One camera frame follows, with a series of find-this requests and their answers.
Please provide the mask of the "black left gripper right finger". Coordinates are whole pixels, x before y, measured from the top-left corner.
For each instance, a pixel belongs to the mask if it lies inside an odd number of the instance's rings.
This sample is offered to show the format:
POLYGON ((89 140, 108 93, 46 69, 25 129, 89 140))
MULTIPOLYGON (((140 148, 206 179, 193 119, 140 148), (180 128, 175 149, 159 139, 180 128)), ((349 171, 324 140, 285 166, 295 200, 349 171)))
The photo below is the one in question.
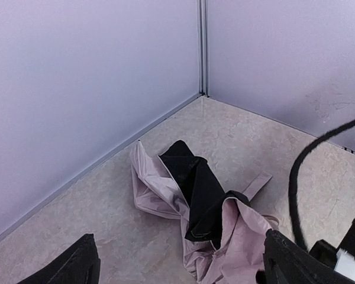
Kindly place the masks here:
POLYGON ((257 283, 354 283, 279 231, 269 229, 264 246, 264 269, 256 273, 257 283))

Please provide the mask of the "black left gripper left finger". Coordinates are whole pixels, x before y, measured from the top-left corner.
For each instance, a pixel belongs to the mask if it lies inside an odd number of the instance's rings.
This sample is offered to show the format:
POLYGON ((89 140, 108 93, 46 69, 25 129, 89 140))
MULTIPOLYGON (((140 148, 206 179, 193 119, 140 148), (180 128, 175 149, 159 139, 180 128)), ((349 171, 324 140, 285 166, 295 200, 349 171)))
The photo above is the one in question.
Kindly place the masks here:
POLYGON ((47 266, 19 284, 98 283, 101 260, 93 234, 84 234, 47 266))

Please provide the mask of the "pink black folding umbrella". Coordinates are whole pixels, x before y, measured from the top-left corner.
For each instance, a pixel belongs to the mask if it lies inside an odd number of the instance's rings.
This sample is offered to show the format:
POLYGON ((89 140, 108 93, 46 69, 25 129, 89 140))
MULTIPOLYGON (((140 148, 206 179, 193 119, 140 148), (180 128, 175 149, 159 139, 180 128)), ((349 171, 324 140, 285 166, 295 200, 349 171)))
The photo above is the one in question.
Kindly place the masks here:
POLYGON ((183 265, 198 283, 266 282, 264 240, 279 221, 250 202, 271 175, 260 173, 242 192, 225 191, 182 140, 153 157, 137 142, 130 160, 135 207, 179 220, 183 265))

